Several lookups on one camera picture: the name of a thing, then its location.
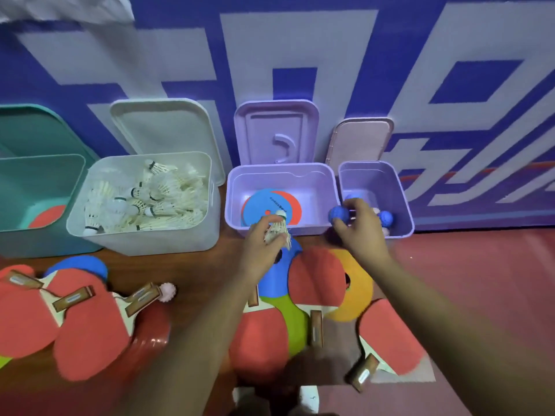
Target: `hand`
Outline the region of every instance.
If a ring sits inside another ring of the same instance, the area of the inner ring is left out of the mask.
[[[334,229],[351,255],[365,265],[379,266],[391,260],[380,219],[361,198],[350,198],[344,207],[356,210],[356,219],[351,227],[341,219],[334,219]]]
[[[239,262],[240,277],[246,277],[249,281],[258,283],[274,264],[279,250],[285,247],[287,235],[281,233],[270,244],[266,245],[264,233],[270,227],[270,223],[279,222],[282,219],[281,216],[268,215],[250,227],[243,243],[243,253]]]

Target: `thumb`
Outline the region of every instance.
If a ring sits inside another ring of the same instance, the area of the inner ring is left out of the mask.
[[[341,240],[345,241],[345,238],[349,235],[349,227],[343,222],[343,220],[339,218],[334,219],[334,229],[341,238]]]
[[[272,252],[274,256],[278,255],[279,250],[285,247],[287,243],[287,235],[284,233],[280,233],[274,240],[268,244],[268,248]]]

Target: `green lid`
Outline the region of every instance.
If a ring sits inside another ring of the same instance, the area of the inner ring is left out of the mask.
[[[0,157],[70,155],[89,168],[99,158],[54,111],[36,104],[0,105]]]

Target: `translucent bin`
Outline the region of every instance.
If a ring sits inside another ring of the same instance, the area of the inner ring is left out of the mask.
[[[241,209],[247,198],[264,188],[287,191],[302,208],[299,224],[288,225],[291,235],[320,235],[331,224],[328,212],[339,204],[333,170],[324,164],[243,165],[227,177],[225,221],[246,236],[249,228],[241,224]]]
[[[114,168],[131,176],[139,176],[144,169],[145,159],[164,165],[184,169],[191,164],[205,175],[209,187],[208,210],[204,219],[189,229],[157,229],[141,232],[97,233],[83,236],[85,228],[84,205],[98,174],[102,169]],[[169,254],[177,252],[204,251],[212,248],[220,236],[220,193],[214,183],[212,160],[203,152],[157,153],[150,155],[110,156],[96,162],[89,169],[73,209],[67,220],[67,231],[79,238],[127,256]]]
[[[371,207],[391,212],[395,218],[386,238],[406,238],[415,224],[397,172],[387,162],[343,162],[338,169],[341,196],[359,197]]]
[[[66,219],[85,177],[81,155],[0,159],[0,255],[5,258],[52,257],[99,250],[66,231]],[[64,206],[46,226],[29,228],[43,212]]]

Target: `person's left hand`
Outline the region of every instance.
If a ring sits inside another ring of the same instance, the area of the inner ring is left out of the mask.
[[[277,215],[264,216],[257,224],[250,227],[243,243],[243,253],[239,262],[239,276],[246,277],[250,282],[258,283],[270,267],[287,241],[287,235],[281,233],[270,244],[264,242],[264,233],[270,223],[279,222],[283,217]]]

